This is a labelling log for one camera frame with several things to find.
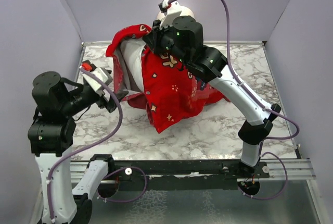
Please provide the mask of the red printed pillowcase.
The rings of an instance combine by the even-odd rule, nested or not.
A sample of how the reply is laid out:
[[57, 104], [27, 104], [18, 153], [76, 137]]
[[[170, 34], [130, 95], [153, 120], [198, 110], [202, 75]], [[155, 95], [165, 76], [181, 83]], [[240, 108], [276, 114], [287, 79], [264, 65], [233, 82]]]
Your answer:
[[125, 38], [143, 39], [150, 31], [145, 24], [129, 26], [118, 31], [107, 47], [105, 56], [113, 60], [113, 86], [116, 92], [128, 90], [124, 100], [134, 108], [144, 109], [158, 133], [179, 121], [194, 117], [203, 108], [226, 99], [218, 90], [194, 77], [181, 63], [167, 54], [155, 55], [145, 44], [142, 55], [143, 92], [134, 92], [125, 84], [117, 46]]

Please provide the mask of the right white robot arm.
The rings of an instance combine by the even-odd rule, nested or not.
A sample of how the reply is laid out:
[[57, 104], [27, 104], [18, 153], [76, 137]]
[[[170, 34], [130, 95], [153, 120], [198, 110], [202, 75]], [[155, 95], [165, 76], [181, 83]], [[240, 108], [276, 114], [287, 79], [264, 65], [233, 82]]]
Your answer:
[[261, 99], [241, 79], [234, 78], [227, 58], [218, 49], [204, 45], [202, 24], [191, 16], [176, 17], [166, 27], [155, 20], [143, 40], [154, 54], [167, 54], [180, 61], [192, 75], [220, 91], [240, 110], [246, 120], [238, 132], [243, 141], [239, 172], [246, 178], [256, 174], [262, 142], [281, 107]]

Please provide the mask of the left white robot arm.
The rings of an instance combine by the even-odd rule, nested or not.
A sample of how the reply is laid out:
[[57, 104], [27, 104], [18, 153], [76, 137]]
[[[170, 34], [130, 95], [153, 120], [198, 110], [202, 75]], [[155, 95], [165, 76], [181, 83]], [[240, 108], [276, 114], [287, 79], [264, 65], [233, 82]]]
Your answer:
[[95, 154], [76, 186], [71, 182], [74, 115], [96, 104], [113, 112], [120, 108], [125, 92], [105, 98], [104, 89], [112, 82], [111, 71], [93, 68], [76, 83], [54, 71], [33, 80], [32, 96], [36, 102], [33, 123], [28, 130], [31, 152], [38, 164], [43, 192], [41, 223], [89, 223], [92, 199], [101, 181], [113, 177], [115, 164], [110, 154]]

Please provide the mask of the white pillow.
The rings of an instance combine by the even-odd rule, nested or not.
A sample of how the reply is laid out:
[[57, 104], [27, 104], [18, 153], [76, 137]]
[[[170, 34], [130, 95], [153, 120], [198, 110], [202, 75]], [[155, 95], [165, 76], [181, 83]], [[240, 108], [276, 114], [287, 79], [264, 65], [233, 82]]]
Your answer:
[[140, 39], [125, 38], [117, 46], [119, 60], [124, 71], [125, 84], [134, 92], [143, 92], [142, 55], [145, 42]]

